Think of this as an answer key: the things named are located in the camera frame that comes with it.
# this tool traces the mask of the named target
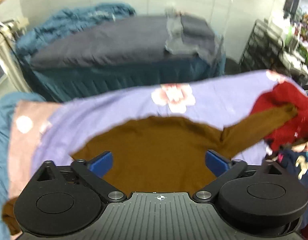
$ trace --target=crosshair marking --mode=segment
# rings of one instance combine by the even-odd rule
[[[156,197],[158,200],[162,201],[163,199],[166,199],[166,197],[164,197],[163,195],[159,195],[158,197]]]

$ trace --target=red garment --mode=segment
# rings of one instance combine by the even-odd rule
[[[290,82],[283,82],[276,85],[273,91],[260,95],[251,112],[257,113],[286,103],[295,105],[298,115],[264,138],[273,141],[270,147],[274,151],[286,143],[308,138],[308,97]]]

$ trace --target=purple cloth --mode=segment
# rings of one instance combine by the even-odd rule
[[[277,81],[267,77],[265,70],[192,82],[190,87],[196,103],[187,106],[184,114],[174,114],[168,105],[153,102],[151,94],[161,86],[118,90],[73,100],[50,117],[52,126],[43,134],[33,156],[31,174],[45,160],[53,160],[56,165],[70,165],[70,155],[90,139],[130,119],[151,115],[183,116],[222,130],[248,116],[259,95],[271,91],[276,84]],[[250,165],[260,165],[265,150],[266,144],[261,141],[235,158]]]

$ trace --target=blue gripper pad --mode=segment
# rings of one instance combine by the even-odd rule
[[[87,168],[102,178],[113,167],[113,155],[111,152],[104,152],[97,157],[91,159]]]
[[[228,171],[231,163],[230,160],[213,150],[208,150],[205,154],[205,165],[216,177]]]

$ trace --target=brown shirt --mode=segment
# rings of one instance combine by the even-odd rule
[[[193,194],[215,179],[205,164],[207,150],[231,159],[296,114],[292,105],[272,108],[223,131],[183,117],[151,116],[96,136],[73,158],[91,160],[112,152],[113,167],[103,179],[127,195],[133,191]]]

